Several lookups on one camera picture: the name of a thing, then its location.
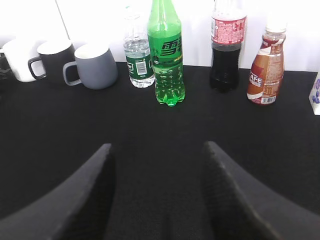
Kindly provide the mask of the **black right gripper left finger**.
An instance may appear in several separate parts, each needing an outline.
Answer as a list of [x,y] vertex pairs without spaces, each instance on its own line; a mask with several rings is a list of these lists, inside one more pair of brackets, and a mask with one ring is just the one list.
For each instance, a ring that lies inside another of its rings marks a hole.
[[102,240],[116,190],[116,160],[103,144],[48,194],[0,221],[2,240]]

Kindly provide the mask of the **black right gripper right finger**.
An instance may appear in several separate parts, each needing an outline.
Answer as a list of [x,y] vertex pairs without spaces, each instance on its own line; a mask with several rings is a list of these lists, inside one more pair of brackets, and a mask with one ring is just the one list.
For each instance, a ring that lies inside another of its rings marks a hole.
[[201,191],[216,240],[318,240],[319,215],[271,190],[215,142],[203,146]]

